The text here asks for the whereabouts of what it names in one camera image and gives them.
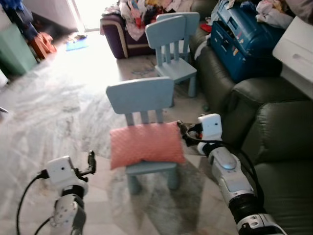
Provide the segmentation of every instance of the tiled floor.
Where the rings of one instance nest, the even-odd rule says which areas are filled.
[[[236,234],[235,223],[219,189],[201,169],[206,159],[184,147],[187,162],[179,167],[181,186],[171,192],[163,174],[140,178],[143,191],[130,196],[124,169],[110,171],[109,130],[125,126],[105,94],[109,84],[156,76],[155,57],[116,61],[106,40],[91,34],[90,46],[51,55],[0,93],[8,109],[0,121],[0,235],[15,234],[21,193],[47,161],[70,155],[75,167],[86,166],[87,152],[96,153],[98,170],[89,176],[85,197],[85,235],[224,235]],[[176,86],[175,106],[164,110],[166,121],[197,121],[205,104],[201,93],[187,95]],[[56,192],[49,181],[30,189],[21,213],[23,235],[33,234],[52,213]],[[45,226],[40,234],[49,234]]]

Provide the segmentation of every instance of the pillow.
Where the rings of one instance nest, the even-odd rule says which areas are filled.
[[[185,162],[176,122],[128,126],[110,136],[111,169],[141,161]]]
[[[286,0],[291,11],[306,23],[313,25],[312,0]]]

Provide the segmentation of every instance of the pink cushion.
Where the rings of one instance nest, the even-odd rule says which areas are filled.
[[[111,169],[141,161],[183,163],[176,122],[129,126],[110,131]]]

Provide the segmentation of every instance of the purple sofa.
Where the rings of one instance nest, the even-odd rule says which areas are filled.
[[[100,23],[101,34],[106,36],[116,59],[155,52],[149,47],[145,34],[138,41],[129,35],[125,27],[125,20],[120,15],[103,15]]]

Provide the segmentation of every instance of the blue mat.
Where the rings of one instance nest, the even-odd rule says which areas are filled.
[[[88,47],[87,38],[81,39],[76,42],[67,42],[67,51],[69,50],[78,50],[81,48]]]

